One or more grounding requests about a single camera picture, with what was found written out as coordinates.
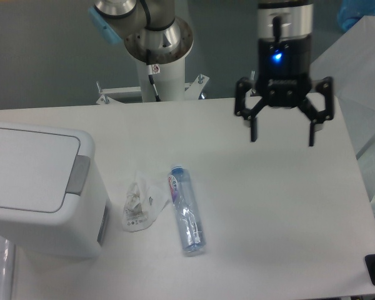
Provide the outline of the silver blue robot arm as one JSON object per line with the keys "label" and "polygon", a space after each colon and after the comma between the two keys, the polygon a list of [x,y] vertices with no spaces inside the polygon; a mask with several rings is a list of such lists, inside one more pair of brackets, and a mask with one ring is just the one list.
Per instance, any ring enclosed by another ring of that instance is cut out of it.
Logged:
{"label": "silver blue robot arm", "polygon": [[[92,23],[111,44],[123,43],[137,63],[145,102],[182,100],[183,64],[193,46],[188,23],[175,14],[174,1],[96,1],[89,8]],[[310,122],[309,144],[334,118],[333,79],[310,77],[313,4],[309,1],[260,1],[257,79],[241,78],[235,87],[234,114],[258,136],[257,116],[265,107],[298,108]]]}

